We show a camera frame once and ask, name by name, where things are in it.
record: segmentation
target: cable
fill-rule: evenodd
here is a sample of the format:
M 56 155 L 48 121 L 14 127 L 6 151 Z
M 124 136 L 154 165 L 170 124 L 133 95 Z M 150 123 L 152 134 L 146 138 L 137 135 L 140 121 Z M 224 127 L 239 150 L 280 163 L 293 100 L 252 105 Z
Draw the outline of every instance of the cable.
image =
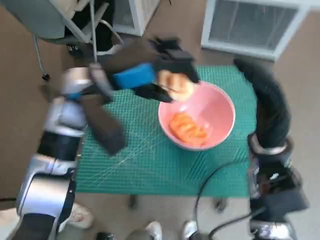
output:
M 193 218 L 195 220 L 195 223 L 196 225 L 198 226 L 199 228 L 199 221 L 198 221 L 198 207 L 199 207 L 199 201 L 200 201 L 200 198 L 202 196 L 202 193 L 204 191 L 204 189 L 206 188 L 209 180 L 211 180 L 211 178 L 218 172 L 220 171 L 221 169 L 224 169 L 224 168 L 227 168 L 229 166 L 232 166 L 232 165 L 236 165 L 236 164 L 243 164 L 243 163 L 246 163 L 247 161 L 230 161 L 230 162 L 227 162 L 227 163 L 224 163 L 222 164 L 221 166 L 219 166 L 216 170 L 214 170 L 205 180 L 204 182 L 202 183 L 200 189 L 199 189 L 199 192 L 197 194 L 197 197 L 196 197 L 196 200 L 195 200 L 195 204 L 194 204 L 194 211 L 193 211 Z M 242 221 L 246 218 L 249 218 L 249 217 L 254 217 L 260 213 L 262 213 L 263 211 L 265 211 L 265 207 L 262 207 L 262 208 L 259 208 L 258 210 L 256 211 L 253 211 L 253 212 L 250 212 L 246 215 L 243 215 L 243 216 L 240 216 L 238 218 L 235 218 L 233 220 L 230 220 L 230 221 L 227 221 L 219 226 L 217 226 L 216 228 L 214 228 L 210 234 L 209 234 L 209 237 L 210 239 L 212 238 L 212 236 L 217 232 L 219 231 L 220 229 L 228 226 L 228 225 L 231 225 L 231 224 L 234 224 L 234 223 L 237 223 L 239 221 Z
M 113 32 L 113 34 L 116 36 L 116 38 L 120 41 L 121 45 L 125 44 L 125 42 L 122 40 L 122 38 L 119 36 L 119 34 L 114 30 L 114 28 L 107 21 L 101 19 L 100 23 L 106 25 Z
M 220 224 L 219 226 L 215 227 L 210 233 L 209 233 L 209 239 L 212 239 L 213 235 L 218 232 L 220 229 L 223 229 L 225 227 L 227 227 L 228 225 L 231 225 L 231 224 L 235 224 L 237 222 L 240 222 L 242 220 L 245 220 L 247 218 L 250 218 L 250 217 L 255 217 L 261 213 L 263 213 L 264 211 L 266 210 L 265 207 L 261 207 L 255 211 L 252 211 L 252 212 L 249 212 L 248 214 L 246 215 L 243 215 L 243 216 L 240 216 L 240 217 L 237 217 L 235 219 L 232 219 L 230 221 L 226 221 L 225 223 L 222 223 Z
M 197 194 L 197 197 L 196 197 L 196 200 L 195 200 L 195 204 L 194 204 L 194 210 L 193 210 L 193 218 L 196 222 L 196 225 L 199 226 L 199 221 L 198 221 L 198 205 L 199 205 L 199 200 L 202 196 L 202 193 L 205 189 L 205 187 L 207 186 L 209 180 L 218 172 L 220 171 L 221 169 L 224 169 L 226 167 L 229 167 L 229 166 L 232 166 L 232 165 L 236 165 L 236 164 L 243 164 L 243 163 L 246 163 L 247 161 L 230 161 L 230 162 L 227 162 L 227 163 L 224 163 L 222 164 L 221 166 L 219 166 L 217 169 L 215 169 L 213 171 L 213 173 L 211 173 L 205 180 L 204 182 L 202 183 L 200 189 L 199 189 L 199 192 Z
M 15 201 L 17 201 L 17 199 L 14 197 L 0 198 L 0 203 L 15 202 Z

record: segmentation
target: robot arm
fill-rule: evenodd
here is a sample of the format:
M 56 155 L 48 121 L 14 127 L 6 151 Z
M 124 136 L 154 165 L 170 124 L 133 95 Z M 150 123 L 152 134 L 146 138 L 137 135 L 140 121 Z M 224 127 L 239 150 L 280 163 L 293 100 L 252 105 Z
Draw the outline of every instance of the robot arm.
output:
M 126 146 L 123 126 L 103 109 L 112 101 L 113 91 L 132 89 L 140 97 L 171 102 L 166 91 L 155 84 L 157 72 L 184 73 L 198 83 L 192 62 L 176 38 L 140 39 L 102 66 L 67 70 L 61 95 L 50 105 L 39 147 L 22 183 L 16 204 L 20 225 L 10 239 L 56 238 L 59 225 L 71 214 L 74 175 L 87 125 L 109 155 Z
M 263 213 L 250 220 L 255 240 L 296 240 L 286 214 L 308 207 L 302 181 L 291 167 L 290 113 L 281 87 L 261 66 L 235 59 L 257 97 L 256 129 L 247 138 L 250 152 L 250 208 Z

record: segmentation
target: black cable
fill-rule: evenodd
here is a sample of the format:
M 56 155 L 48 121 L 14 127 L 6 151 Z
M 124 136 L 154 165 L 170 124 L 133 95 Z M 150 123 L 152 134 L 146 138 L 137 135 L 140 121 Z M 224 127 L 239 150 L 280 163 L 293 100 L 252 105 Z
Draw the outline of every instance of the black cable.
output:
M 193 211 L 193 218 L 195 220 L 195 223 L 199 229 L 199 221 L 198 221 L 198 206 L 199 206 L 199 201 L 200 201 L 200 198 L 202 196 L 202 193 L 205 189 L 205 187 L 207 186 L 209 180 L 218 172 L 220 171 L 221 169 L 224 169 L 226 167 L 229 167 L 229 166 L 232 166 L 232 165 L 236 165 L 236 164 L 243 164 L 243 163 L 246 163 L 247 161 L 230 161 L 230 162 L 227 162 L 227 163 L 224 163 L 222 164 L 221 166 L 219 166 L 217 169 L 215 169 L 205 180 L 204 182 L 202 183 L 200 189 L 199 189 L 199 192 L 197 194 L 197 197 L 196 197 L 196 200 L 195 200 L 195 204 L 194 204 L 194 211 Z M 254 212 L 250 212 L 248 213 L 247 215 L 243 215 L 241 217 L 238 217 L 238 218 L 235 218 L 233 220 L 230 220 L 230 221 L 227 221 L 219 226 L 217 226 L 216 228 L 214 228 L 210 234 L 209 234 L 209 237 L 210 239 L 212 238 L 212 236 L 217 232 L 219 231 L 220 229 L 228 226 L 228 225 L 231 225 L 231 224 L 234 224 L 234 223 L 237 223 L 239 221 L 242 221 L 246 218 L 249 218 L 249 217 L 254 217 L 260 213 L 262 213 L 263 211 L 265 210 L 264 207 L 262 208 L 259 208 L 258 210 L 254 211 Z
M 209 180 L 221 169 L 224 169 L 226 167 L 229 167 L 231 165 L 236 165 L 236 164 L 243 164 L 246 163 L 247 161 L 230 161 L 227 163 L 222 164 L 221 166 L 219 166 L 217 169 L 215 169 L 202 183 L 199 192 L 197 194 L 196 200 L 195 200 L 195 204 L 194 204 L 194 211 L 193 211 L 193 218 L 195 220 L 195 223 L 197 226 L 199 226 L 199 221 L 198 221 L 198 205 L 199 205 L 199 200 L 202 196 L 202 193 L 205 189 L 205 187 L 207 186 Z
M 215 235 L 216 232 L 218 232 L 220 229 L 223 229 L 225 227 L 227 227 L 228 225 L 231 225 L 231 224 L 235 224 L 237 222 L 240 222 L 242 220 L 245 220 L 247 218 L 250 218 L 250 217 L 255 217 L 261 213 L 263 213 L 264 211 L 266 210 L 265 207 L 261 207 L 255 211 L 252 211 L 252 212 L 249 212 L 248 214 L 246 215 L 243 215 L 243 216 L 240 216 L 240 217 L 237 217 L 237 218 L 234 218 L 230 221 L 226 221 L 225 223 L 222 223 L 220 224 L 219 226 L 215 227 L 210 233 L 209 233 L 209 239 L 212 239 L 213 235 Z
M 0 203 L 15 202 L 15 201 L 17 201 L 17 199 L 14 197 L 0 198 Z

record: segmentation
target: chair leg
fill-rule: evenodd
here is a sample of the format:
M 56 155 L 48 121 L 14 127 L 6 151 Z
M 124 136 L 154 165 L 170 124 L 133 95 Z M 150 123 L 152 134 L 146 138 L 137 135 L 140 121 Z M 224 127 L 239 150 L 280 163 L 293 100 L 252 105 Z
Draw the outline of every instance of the chair leg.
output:
M 93 58 L 94 62 L 98 62 L 97 55 L 97 39 L 96 39 L 96 27 L 95 27 L 95 0 L 90 1 L 90 17 L 92 27 L 92 45 L 93 45 Z
M 49 79 L 50 79 L 50 75 L 47 74 L 44 71 L 44 68 L 42 67 L 42 61 L 41 61 L 41 57 L 40 57 L 40 53 L 39 53 L 38 39 L 34 34 L 32 35 L 32 37 L 33 37 L 34 48 L 35 48 L 35 51 L 36 51 L 36 57 L 38 59 L 38 65 L 39 65 L 39 68 L 40 68 L 40 70 L 42 72 L 42 79 L 45 80 L 46 82 L 48 82 Z

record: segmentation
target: table leg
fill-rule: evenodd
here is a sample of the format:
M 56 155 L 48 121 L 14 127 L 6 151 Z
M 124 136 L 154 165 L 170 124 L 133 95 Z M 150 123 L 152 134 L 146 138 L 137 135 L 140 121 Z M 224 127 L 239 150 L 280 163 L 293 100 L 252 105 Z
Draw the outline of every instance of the table leg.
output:
M 221 214 L 228 205 L 228 198 L 226 197 L 214 197 L 213 206 L 217 213 Z
M 138 196 L 137 195 L 130 195 L 128 201 L 129 209 L 136 209 L 138 206 Z

